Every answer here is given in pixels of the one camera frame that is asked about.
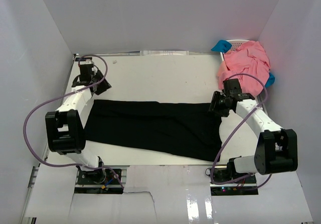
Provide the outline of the black t shirt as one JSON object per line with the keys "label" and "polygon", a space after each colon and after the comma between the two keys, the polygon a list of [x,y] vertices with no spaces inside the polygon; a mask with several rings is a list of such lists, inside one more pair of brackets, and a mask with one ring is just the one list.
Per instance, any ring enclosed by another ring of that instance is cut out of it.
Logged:
{"label": "black t shirt", "polygon": [[221,118],[209,103],[94,101],[86,139],[122,147],[214,161],[221,149]]}

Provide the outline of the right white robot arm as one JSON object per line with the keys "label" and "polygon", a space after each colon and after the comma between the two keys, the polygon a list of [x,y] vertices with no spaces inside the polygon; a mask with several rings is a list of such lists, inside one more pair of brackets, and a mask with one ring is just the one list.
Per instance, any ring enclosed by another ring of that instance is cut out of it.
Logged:
{"label": "right white robot arm", "polygon": [[223,91],[215,91],[209,112],[227,117],[230,111],[242,118],[257,137],[254,155],[229,159],[222,171],[210,176],[222,176],[232,183],[240,182],[246,174],[261,175],[292,172],[298,168],[297,134],[276,124],[259,106],[253,95],[242,91],[238,79],[223,82]]}

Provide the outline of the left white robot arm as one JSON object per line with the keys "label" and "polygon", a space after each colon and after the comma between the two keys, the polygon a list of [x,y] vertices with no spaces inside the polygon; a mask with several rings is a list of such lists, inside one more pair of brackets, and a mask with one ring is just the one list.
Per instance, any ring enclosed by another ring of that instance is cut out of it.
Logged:
{"label": "left white robot arm", "polygon": [[80,59],[80,74],[72,82],[71,94],[62,105],[45,116],[48,145],[51,152],[67,156],[83,171],[89,171],[94,183],[105,180],[102,160],[85,149],[85,131],[80,115],[93,95],[100,95],[111,88],[103,73],[91,57]]}

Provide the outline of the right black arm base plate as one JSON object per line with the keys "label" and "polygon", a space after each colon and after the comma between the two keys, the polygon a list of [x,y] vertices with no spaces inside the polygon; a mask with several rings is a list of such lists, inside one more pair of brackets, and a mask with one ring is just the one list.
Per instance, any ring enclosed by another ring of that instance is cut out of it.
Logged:
{"label": "right black arm base plate", "polygon": [[210,184],[210,190],[212,196],[244,196],[244,195],[258,195],[258,190],[255,189],[257,186],[256,177],[254,175],[235,181],[236,178],[243,177],[245,174],[233,174],[232,171],[227,170],[227,168],[215,168],[214,170],[214,180],[216,182],[226,182],[231,181],[227,184]]}

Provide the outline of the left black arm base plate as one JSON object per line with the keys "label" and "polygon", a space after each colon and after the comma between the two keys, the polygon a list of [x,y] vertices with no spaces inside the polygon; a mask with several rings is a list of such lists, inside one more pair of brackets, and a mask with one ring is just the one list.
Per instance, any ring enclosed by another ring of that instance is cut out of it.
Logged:
{"label": "left black arm base plate", "polygon": [[75,182],[75,194],[123,194],[123,188],[118,180],[124,185],[126,182],[126,168],[112,167],[109,169],[82,171],[78,169]]}

